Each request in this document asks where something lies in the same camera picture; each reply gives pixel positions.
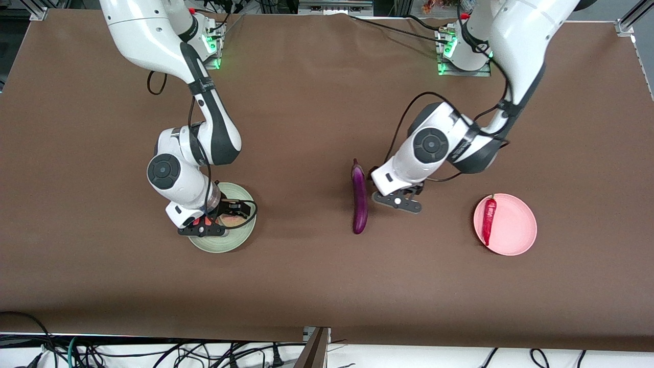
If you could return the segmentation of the long purple eggplant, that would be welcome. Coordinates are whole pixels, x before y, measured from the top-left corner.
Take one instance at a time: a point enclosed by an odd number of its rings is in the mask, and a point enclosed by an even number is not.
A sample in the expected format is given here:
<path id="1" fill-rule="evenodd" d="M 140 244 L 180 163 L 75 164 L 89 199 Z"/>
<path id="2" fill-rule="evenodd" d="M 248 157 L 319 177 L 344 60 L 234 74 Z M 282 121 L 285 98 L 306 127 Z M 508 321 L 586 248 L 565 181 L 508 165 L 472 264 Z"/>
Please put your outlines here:
<path id="1" fill-rule="evenodd" d="M 356 158 L 353 159 L 351 180 L 354 194 L 353 233 L 363 233 L 368 220 L 367 179 L 362 166 Z"/>

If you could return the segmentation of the red chili pepper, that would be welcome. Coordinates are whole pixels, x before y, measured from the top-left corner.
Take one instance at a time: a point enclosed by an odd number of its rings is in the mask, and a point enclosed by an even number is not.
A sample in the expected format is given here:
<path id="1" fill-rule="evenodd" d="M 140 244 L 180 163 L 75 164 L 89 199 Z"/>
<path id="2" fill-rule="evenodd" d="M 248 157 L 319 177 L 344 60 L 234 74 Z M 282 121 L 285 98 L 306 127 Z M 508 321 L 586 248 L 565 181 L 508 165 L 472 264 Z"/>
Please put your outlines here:
<path id="1" fill-rule="evenodd" d="M 493 194 L 484 203 L 484 213 L 483 213 L 483 221 L 482 221 L 482 239 L 486 247 L 490 247 L 492 227 L 493 227 L 493 221 L 496 211 L 497 211 L 497 201 L 495 200 L 495 194 Z"/>

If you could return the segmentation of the pale green round plate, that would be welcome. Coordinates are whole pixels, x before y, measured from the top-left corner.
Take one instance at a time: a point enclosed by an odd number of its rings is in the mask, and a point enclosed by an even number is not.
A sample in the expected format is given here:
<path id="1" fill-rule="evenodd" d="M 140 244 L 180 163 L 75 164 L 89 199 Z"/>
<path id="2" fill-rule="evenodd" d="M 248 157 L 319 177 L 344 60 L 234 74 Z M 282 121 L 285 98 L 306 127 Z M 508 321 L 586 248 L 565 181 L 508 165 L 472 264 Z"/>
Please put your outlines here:
<path id="1" fill-rule="evenodd" d="M 232 182 L 220 182 L 218 187 L 222 195 L 229 200 L 251 201 L 252 211 L 247 221 L 241 226 L 226 227 L 226 236 L 187 236 L 194 246 L 208 253 L 226 253 L 244 244 L 254 230 L 256 220 L 257 210 L 254 198 L 244 187 Z"/>

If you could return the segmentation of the brown table cover sheet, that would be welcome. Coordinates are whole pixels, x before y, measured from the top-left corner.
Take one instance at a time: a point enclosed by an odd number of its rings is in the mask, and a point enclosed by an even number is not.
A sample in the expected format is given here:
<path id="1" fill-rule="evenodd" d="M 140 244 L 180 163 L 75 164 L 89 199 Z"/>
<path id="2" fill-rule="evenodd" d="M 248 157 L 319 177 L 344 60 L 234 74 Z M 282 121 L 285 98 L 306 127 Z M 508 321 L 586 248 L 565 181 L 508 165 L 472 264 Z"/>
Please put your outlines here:
<path id="1" fill-rule="evenodd" d="M 654 101 L 614 26 L 568 22 L 481 174 L 428 182 L 420 214 L 372 203 L 352 231 L 354 158 L 380 165 L 408 103 L 474 116 L 504 79 L 439 76 L 427 40 L 334 16 L 245 16 L 212 77 L 243 142 L 213 169 L 260 205 L 236 251 L 197 249 L 146 170 L 191 96 L 114 45 L 98 10 L 30 23 L 0 94 L 0 311 L 52 333 L 654 351 Z M 486 249 L 477 203 L 506 193 L 538 233 Z"/>

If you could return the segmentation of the pink round plate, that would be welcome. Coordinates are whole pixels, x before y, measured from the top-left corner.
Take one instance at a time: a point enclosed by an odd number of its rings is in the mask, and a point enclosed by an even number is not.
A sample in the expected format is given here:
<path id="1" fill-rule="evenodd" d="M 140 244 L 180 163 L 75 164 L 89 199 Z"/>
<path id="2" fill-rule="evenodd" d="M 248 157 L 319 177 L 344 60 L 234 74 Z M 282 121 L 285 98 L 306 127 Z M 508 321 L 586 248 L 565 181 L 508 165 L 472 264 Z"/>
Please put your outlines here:
<path id="1" fill-rule="evenodd" d="M 490 226 L 489 242 L 484 237 L 486 203 L 497 205 Z M 473 227 L 481 244 L 502 256 L 518 256 L 527 252 L 536 240 L 538 227 L 535 216 L 521 199 L 506 193 L 495 193 L 480 200 L 473 212 Z"/>

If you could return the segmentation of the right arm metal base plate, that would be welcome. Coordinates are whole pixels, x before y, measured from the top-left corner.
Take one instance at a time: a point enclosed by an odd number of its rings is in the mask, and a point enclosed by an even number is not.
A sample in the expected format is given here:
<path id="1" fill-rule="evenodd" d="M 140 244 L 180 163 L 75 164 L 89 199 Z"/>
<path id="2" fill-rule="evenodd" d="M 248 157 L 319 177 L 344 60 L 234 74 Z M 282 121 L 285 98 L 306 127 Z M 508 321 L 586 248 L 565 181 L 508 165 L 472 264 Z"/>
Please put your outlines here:
<path id="1" fill-rule="evenodd" d="M 189 41 L 198 52 L 206 69 L 220 69 L 226 26 L 201 13 L 194 14 L 198 21 L 198 33 Z"/>

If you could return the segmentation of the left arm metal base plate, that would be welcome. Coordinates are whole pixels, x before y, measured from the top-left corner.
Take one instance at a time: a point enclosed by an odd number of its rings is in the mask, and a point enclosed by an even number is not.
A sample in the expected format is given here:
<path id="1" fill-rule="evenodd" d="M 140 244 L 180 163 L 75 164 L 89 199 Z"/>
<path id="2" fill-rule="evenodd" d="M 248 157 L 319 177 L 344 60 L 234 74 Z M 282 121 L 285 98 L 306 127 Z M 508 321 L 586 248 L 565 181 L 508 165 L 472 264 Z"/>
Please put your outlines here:
<path id="1" fill-rule="evenodd" d="M 465 76 L 465 77 L 490 77 L 491 68 L 488 60 L 481 65 L 480 68 L 475 70 L 465 70 L 459 68 L 453 62 L 453 56 L 457 56 L 459 63 L 464 63 L 470 66 L 471 63 L 463 61 L 460 56 L 460 51 L 471 49 L 470 45 L 464 40 L 460 40 L 457 30 L 451 27 L 439 27 L 434 31 L 435 39 L 444 40 L 444 43 L 436 43 L 436 56 L 437 56 L 437 72 L 439 76 Z"/>

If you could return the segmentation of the metal table post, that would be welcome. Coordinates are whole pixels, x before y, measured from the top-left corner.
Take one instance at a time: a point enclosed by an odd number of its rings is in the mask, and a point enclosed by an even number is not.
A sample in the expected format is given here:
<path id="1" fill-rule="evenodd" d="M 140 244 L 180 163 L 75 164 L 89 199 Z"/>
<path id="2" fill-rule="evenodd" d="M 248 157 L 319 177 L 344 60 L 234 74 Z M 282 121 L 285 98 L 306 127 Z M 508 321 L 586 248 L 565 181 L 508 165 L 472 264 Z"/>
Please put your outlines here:
<path id="1" fill-rule="evenodd" d="M 303 335 L 306 344 L 293 368 L 326 368 L 331 328 L 306 326 Z"/>

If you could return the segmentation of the aluminium frame profile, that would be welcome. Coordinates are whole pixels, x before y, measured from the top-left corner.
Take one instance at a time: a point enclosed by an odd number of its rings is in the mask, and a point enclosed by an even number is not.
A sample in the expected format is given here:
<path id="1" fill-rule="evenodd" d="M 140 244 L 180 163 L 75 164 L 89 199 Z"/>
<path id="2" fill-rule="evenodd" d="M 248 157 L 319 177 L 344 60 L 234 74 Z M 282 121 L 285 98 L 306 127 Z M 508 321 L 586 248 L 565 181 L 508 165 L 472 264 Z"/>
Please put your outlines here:
<path id="1" fill-rule="evenodd" d="M 373 0 L 297 0 L 298 15 L 374 16 Z"/>

